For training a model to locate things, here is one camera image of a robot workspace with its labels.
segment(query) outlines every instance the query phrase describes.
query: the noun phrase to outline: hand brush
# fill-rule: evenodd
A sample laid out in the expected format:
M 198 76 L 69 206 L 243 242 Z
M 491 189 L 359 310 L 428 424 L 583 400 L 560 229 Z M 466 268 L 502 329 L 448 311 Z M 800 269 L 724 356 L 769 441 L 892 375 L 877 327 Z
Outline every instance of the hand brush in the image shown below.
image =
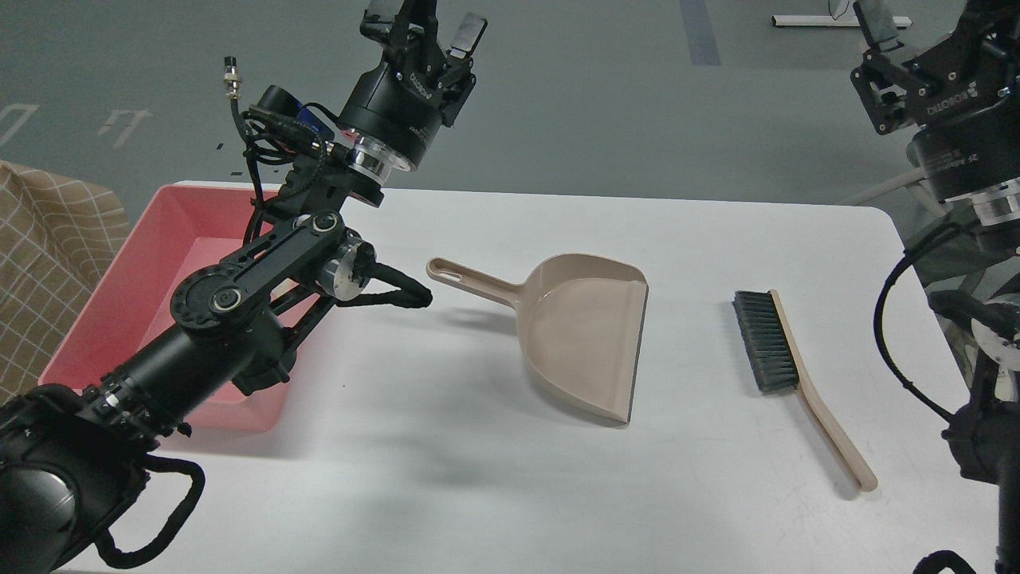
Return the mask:
M 782 313 L 779 294 L 737 292 L 733 300 L 741 335 L 748 349 L 748 359 L 755 381 L 762 393 L 795 387 L 808 410 L 821 423 L 832 445 L 854 474 L 861 490 L 870 492 L 878 486 L 875 473 L 851 442 L 835 417 L 822 403 L 808 377 L 801 354 L 797 351 L 786 316 Z

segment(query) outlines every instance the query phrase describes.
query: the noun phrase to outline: black strap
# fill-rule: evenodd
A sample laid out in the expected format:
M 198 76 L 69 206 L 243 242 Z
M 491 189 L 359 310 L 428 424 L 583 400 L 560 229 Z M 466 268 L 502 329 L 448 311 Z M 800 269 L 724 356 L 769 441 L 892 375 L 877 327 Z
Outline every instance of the black strap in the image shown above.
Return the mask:
M 146 455 L 142 459 L 142 466 L 152 472 L 187 475 L 191 477 L 192 485 L 184 500 L 177 504 L 177 508 L 170 513 L 159 534 L 156 534 L 156 537 L 142 549 L 131 553 L 121 552 L 117 550 L 113 535 L 110 534 L 109 530 L 99 535 L 99 538 L 96 539 L 96 550 L 99 551 L 99 558 L 103 559 L 103 562 L 111 568 L 120 570 L 137 568 L 162 554 L 170 545 L 173 537 L 177 535 L 192 511 L 195 510 L 195 505 L 198 504 L 199 497 L 202 495 L 202 489 L 205 488 L 205 473 L 202 472 L 202 467 L 191 461 L 161 459 Z
M 422 309 L 432 303 L 432 293 L 427 286 L 407 274 L 379 262 L 366 263 L 358 273 L 397 286 L 397 292 L 362 294 L 349 302 L 337 302 L 337 307 L 396 306 L 403 309 Z
M 1017 329 L 1013 318 L 974 299 L 959 290 L 935 292 L 928 295 L 928 307 L 937 315 L 955 323 L 964 333 L 971 333 L 971 320 L 991 329 L 996 335 L 1012 341 Z
M 967 561 L 953 551 L 938 551 L 924 557 L 917 563 L 914 574 L 938 574 L 947 568 L 955 574 L 976 574 Z

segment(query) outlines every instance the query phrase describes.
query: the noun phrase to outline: dustpan handle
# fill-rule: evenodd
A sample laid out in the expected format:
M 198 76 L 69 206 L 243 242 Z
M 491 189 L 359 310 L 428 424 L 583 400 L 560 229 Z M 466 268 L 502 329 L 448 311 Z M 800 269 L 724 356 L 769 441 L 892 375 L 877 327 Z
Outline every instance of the dustpan handle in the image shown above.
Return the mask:
M 425 272 L 440 282 L 456 286 L 461 292 L 484 298 L 490 302 L 512 308 L 518 301 L 520 284 L 507 282 L 442 257 L 429 260 L 425 265 Z

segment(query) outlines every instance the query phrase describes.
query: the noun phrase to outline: gray floor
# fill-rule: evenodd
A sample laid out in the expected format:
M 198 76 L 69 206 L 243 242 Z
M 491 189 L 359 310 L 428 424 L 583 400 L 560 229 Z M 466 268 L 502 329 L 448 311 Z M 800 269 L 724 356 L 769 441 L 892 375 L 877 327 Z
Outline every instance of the gray floor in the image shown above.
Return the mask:
M 0 3 L 0 109 L 40 106 L 0 158 L 113 188 L 133 220 L 160 185 L 247 180 L 222 56 L 243 101 L 276 83 L 339 109 L 378 58 L 357 32 L 366 4 Z M 916 22 L 906 40 L 930 45 L 964 2 L 890 4 Z M 877 136 L 848 80 L 860 32 L 770 24 L 824 0 L 441 0 L 441 38 L 468 10 L 490 19 L 477 89 L 393 187 L 830 203 L 910 168 L 911 129 Z M 698 65 L 690 34 L 719 65 Z M 151 113 L 119 147 L 131 115 L 99 134 L 115 109 Z M 927 218 L 904 192 L 876 204 L 901 229 Z

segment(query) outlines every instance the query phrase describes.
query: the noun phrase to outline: black bristles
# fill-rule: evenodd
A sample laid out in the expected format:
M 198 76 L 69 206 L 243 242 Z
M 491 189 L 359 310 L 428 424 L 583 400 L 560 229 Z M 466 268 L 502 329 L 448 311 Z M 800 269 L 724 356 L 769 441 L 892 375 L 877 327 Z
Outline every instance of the black bristles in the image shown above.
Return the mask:
M 800 382 L 797 365 L 772 296 L 737 292 L 733 309 L 758 389 L 772 393 L 796 387 Z

